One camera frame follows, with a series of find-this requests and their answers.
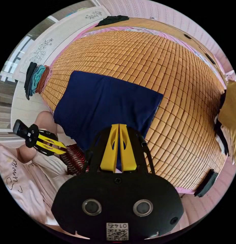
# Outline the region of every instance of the qr code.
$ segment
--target qr code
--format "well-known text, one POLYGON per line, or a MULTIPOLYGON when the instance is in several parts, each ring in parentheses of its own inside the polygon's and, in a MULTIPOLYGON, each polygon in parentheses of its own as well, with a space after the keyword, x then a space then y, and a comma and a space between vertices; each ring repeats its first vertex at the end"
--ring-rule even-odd
POLYGON ((112 241, 128 240, 128 229, 107 229, 107 240, 112 240, 112 241))

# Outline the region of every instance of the yellow pillow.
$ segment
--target yellow pillow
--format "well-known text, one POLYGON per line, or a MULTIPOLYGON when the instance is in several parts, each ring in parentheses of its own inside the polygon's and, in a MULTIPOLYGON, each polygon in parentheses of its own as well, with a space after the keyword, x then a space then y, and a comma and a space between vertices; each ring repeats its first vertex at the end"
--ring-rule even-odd
POLYGON ((218 120, 229 129, 236 163, 236 82, 228 81, 225 102, 219 112, 218 120))

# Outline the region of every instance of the camera lens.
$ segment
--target camera lens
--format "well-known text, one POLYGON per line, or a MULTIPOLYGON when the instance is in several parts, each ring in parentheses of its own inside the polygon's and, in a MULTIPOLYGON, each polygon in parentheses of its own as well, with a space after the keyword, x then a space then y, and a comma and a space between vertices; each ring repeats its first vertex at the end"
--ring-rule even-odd
POLYGON ((91 216, 95 216, 101 213, 102 206, 100 202, 95 199, 87 199, 82 204, 83 211, 91 216))
POLYGON ((146 199, 137 201, 133 206, 133 212, 139 217, 149 215, 152 212, 152 210, 153 204, 146 199))

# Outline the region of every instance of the floral wall decal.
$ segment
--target floral wall decal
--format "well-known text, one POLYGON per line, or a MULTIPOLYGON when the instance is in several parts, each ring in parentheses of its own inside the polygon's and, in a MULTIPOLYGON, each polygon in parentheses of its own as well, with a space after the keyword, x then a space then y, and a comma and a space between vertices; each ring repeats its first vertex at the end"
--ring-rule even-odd
POLYGON ((49 40, 45 40, 42 44, 40 44, 38 49, 34 52, 35 56, 30 58, 30 62, 39 63, 46 54, 47 46, 52 45, 52 41, 53 39, 49 39, 49 40))
POLYGON ((95 17, 98 17, 98 16, 102 16, 102 12, 101 11, 92 11, 92 13, 90 15, 86 15, 85 18, 86 19, 94 19, 95 17))

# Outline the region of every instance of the red striped cloth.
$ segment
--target red striped cloth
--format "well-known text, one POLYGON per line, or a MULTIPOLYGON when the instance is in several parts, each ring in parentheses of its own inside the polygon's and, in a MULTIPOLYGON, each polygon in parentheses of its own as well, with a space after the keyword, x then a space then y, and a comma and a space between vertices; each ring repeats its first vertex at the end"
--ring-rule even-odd
POLYGON ((67 165, 68 174, 79 174, 84 167, 85 153, 76 144, 66 146, 66 149, 60 149, 67 151, 60 155, 60 159, 67 165))

